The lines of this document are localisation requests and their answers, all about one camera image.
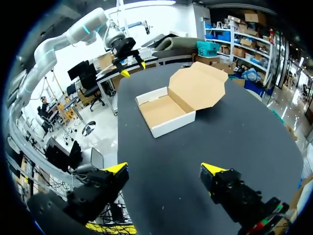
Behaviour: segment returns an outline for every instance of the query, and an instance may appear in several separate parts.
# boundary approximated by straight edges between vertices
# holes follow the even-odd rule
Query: blue storage bin
[[[229,35],[229,36],[218,35],[218,36],[217,36],[217,39],[218,39],[218,40],[222,40],[222,41],[230,42],[230,35]]]
[[[214,35],[212,35],[212,34],[207,34],[207,35],[205,36],[205,38],[206,38],[206,39],[217,39],[217,37],[214,36]]]
[[[206,50],[206,49],[198,48],[198,55],[206,56],[206,57],[216,56],[217,55],[217,51],[216,50]]]
[[[252,61],[253,63],[259,65],[260,61],[256,60],[255,58],[251,58],[250,61]]]
[[[206,49],[209,51],[218,51],[220,49],[220,45],[214,42],[197,41],[197,48]]]

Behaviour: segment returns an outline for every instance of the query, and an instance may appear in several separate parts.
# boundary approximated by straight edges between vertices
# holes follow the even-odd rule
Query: shelf
[[[209,58],[209,59],[219,58],[218,56],[203,56],[203,55],[197,55],[197,56],[200,56],[200,57],[203,57],[203,58]]]
[[[224,53],[221,53],[221,52],[217,52],[219,55],[223,55],[223,56],[227,56],[227,57],[229,57],[230,55],[227,55],[227,54],[224,54]]]
[[[261,65],[257,65],[257,64],[255,64],[255,63],[253,63],[252,61],[250,61],[250,60],[247,60],[246,58],[242,58],[242,57],[239,57],[239,56],[237,56],[237,55],[234,55],[234,57],[236,57],[236,58],[238,58],[238,59],[241,59],[241,60],[243,60],[243,61],[246,61],[247,63],[249,63],[249,64],[252,64],[253,66],[255,66],[255,67],[257,67],[257,68],[259,68],[259,69],[261,69],[261,70],[263,70],[263,71],[267,71],[267,69],[265,69],[264,67],[262,67]]]
[[[227,43],[230,44],[230,42],[228,41],[222,41],[222,40],[218,40],[218,39],[205,39],[206,41],[213,41],[213,42],[217,42],[217,43]]]
[[[260,54],[260,55],[262,55],[262,56],[264,56],[266,58],[269,58],[269,55],[266,55],[266,54],[264,54],[264,53],[262,53],[262,52],[260,52],[260,51],[258,51],[256,49],[253,49],[253,48],[250,48],[250,47],[246,47],[244,45],[237,44],[237,43],[234,43],[234,46],[238,46],[238,47],[242,47],[242,48],[247,49],[247,50],[251,50],[251,51],[253,51],[255,53],[258,53],[258,54]]]
[[[209,30],[209,31],[229,31],[230,32],[230,29],[229,28],[206,28],[205,30]]]
[[[266,41],[266,40],[264,40],[264,39],[262,39],[262,38],[258,38],[258,37],[252,36],[252,35],[250,35],[250,34],[240,33],[240,32],[235,32],[235,34],[241,35],[241,36],[245,36],[245,37],[248,37],[248,38],[253,38],[253,39],[255,39],[255,40],[258,40],[258,41],[260,41],[260,42],[263,42],[263,43],[266,43],[266,44],[269,44],[269,45],[270,45],[270,42],[269,42],[269,41]]]

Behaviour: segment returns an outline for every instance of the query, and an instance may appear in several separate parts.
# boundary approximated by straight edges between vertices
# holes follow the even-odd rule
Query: plastic bag
[[[256,72],[254,68],[243,72],[242,78],[251,82],[258,82],[261,79],[260,75]]]

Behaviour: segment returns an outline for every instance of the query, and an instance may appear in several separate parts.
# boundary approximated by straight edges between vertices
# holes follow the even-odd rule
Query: teal box
[[[206,50],[214,50],[218,51],[220,49],[220,45],[214,42],[200,42],[197,41],[197,48],[198,49],[206,49]]]
[[[210,56],[216,56],[217,53],[215,50],[206,50],[206,49],[198,48],[198,55],[210,57]]]

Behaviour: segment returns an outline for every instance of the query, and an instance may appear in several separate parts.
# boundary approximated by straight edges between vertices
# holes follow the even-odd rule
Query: black table surface
[[[154,139],[135,97],[168,86],[181,65],[140,71],[119,84],[117,157],[129,164],[126,207],[140,235],[235,235],[240,225],[210,199],[200,164],[233,168],[263,201],[290,203],[303,160],[271,110],[230,80],[226,95],[197,111],[195,122]]]

